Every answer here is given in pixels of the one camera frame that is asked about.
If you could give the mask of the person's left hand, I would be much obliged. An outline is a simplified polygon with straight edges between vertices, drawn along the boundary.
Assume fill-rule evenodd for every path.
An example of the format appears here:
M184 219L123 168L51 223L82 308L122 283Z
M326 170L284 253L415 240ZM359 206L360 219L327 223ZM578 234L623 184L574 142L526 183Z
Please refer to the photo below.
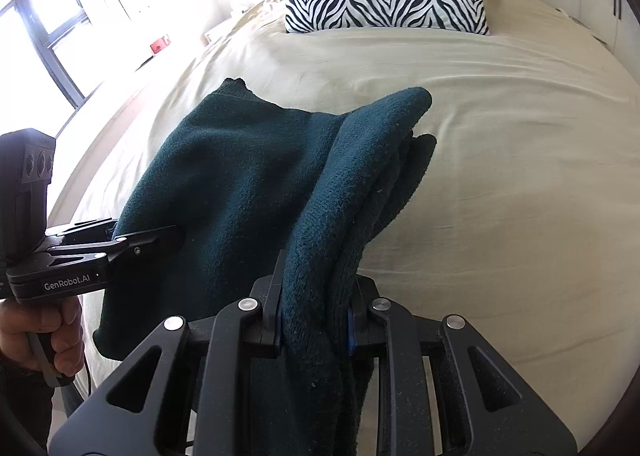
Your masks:
M82 368L81 306L77 297L58 304L24 306L15 300L1 302L1 353L17 366L40 370L28 342L29 333L50 333L53 365L58 372L73 377Z

